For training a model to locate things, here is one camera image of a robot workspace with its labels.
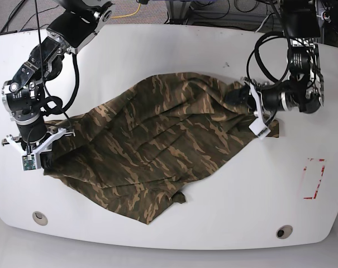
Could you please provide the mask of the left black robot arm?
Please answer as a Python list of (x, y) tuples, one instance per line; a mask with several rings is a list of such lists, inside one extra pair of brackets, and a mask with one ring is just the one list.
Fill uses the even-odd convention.
[[(250, 58), (255, 58), (266, 83), (258, 83), (247, 75), (245, 85), (225, 95), (225, 103), (245, 107), (256, 116), (268, 114), (269, 124), (279, 111), (296, 107), (300, 112), (315, 113), (324, 104), (323, 76), (321, 74), (317, 40), (320, 28), (314, 1), (269, 1), (280, 22), (281, 31), (270, 31), (258, 39)], [(287, 67), (280, 79), (265, 67), (260, 47), (268, 41), (287, 41)]]

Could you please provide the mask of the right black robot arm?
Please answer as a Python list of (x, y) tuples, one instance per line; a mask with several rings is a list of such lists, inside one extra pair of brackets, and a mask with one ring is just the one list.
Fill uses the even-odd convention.
[[(20, 132), (8, 135), (2, 145), (12, 145), (21, 155), (24, 171), (51, 164), (52, 144), (63, 136), (75, 134), (71, 121), (59, 126), (46, 123), (44, 117), (66, 114), (79, 89), (77, 54), (88, 45), (113, 14), (112, 1), (58, 1), (65, 11), (47, 28), (47, 37), (39, 40), (29, 58), (11, 80), (4, 83), (2, 103)], [(73, 59), (75, 86), (67, 104), (52, 96), (46, 82), (58, 77), (65, 55)]]

